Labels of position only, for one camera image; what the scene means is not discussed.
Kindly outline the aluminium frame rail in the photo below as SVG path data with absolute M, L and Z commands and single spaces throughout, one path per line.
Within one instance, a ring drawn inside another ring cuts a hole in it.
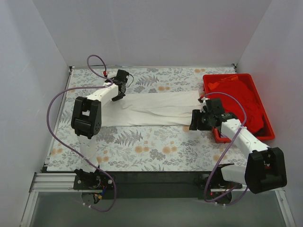
M 235 190 L 231 206 L 188 198 L 118 199 L 109 212 L 89 208 L 92 192 L 72 188 L 74 175 L 37 174 L 23 227 L 293 227 L 285 192 Z

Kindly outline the white t-shirt with robot print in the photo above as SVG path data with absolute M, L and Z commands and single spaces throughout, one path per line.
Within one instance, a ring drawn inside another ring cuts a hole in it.
M 199 92 L 128 94 L 102 107 L 103 127 L 189 125 Z

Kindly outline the floral patterned table mat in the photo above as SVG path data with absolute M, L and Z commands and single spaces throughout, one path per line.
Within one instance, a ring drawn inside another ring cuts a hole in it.
M 127 68 L 132 75 L 127 93 L 164 93 L 197 90 L 203 92 L 205 74 L 232 74 L 222 68 Z M 71 128 L 73 103 L 78 96 L 93 93 L 102 84 L 101 69 L 73 69 L 70 91 L 65 97 L 53 147 L 46 161 L 47 171 L 73 171 L 81 163 L 79 143 Z M 223 153 L 210 131 L 190 131 L 187 126 L 109 127 L 97 136 L 97 160 L 105 171 L 210 171 L 215 163 L 245 164 L 236 147 Z

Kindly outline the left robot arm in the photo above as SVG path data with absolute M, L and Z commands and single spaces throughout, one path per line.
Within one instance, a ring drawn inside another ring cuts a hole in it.
M 96 189 L 101 185 L 101 178 L 94 167 L 98 166 L 96 135 L 101 129 L 102 107 L 123 99 L 129 76 L 127 71 L 118 70 L 116 76 L 105 81 L 104 88 L 87 97 L 79 96 L 75 99 L 71 127 L 77 135 L 80 154 L 83 155 L 81 166 L 75 173 L 90 189 Z

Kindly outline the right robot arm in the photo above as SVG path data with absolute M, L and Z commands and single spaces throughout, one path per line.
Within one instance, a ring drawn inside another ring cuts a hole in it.
M 189 129 L 210 131 L 218 128 L 245 156 L 245 166 L 217 163 L 211 171 L 207 184 L 214 177 L 220 188 L 231 182 L 240 183 L 254 194 L 282 188 L 287 185 L 284 153 L 280 148 L 271 148 L 257 139 L 240 122 L 236 115 L 224 110 L 219 98 L 200 98 L 200 109 L 192 112 Z

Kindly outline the red t-shirt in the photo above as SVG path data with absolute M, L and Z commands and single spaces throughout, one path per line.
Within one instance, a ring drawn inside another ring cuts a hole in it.
M 220 98 L 226 112 L 235 114 L 241 122 L 247 118 L 245 126 L 253 133 L 258 133 L 264 127 L 263 113 L 260 104 L 257 102 L 254 93 L 240 79 L 220 84 L 214 90 L 208 88 L 208 83 L 214 81 L 205 81 L 205 87 L 209 92 L 214 92 L 209 98 Z

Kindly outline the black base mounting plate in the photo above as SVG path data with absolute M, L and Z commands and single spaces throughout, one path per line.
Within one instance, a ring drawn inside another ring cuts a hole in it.
M 190 172 L 108 172 L 76 171 L 73 189 L 99 192 L 105 200 L 146 198 L 203 199 L 209 171 Z

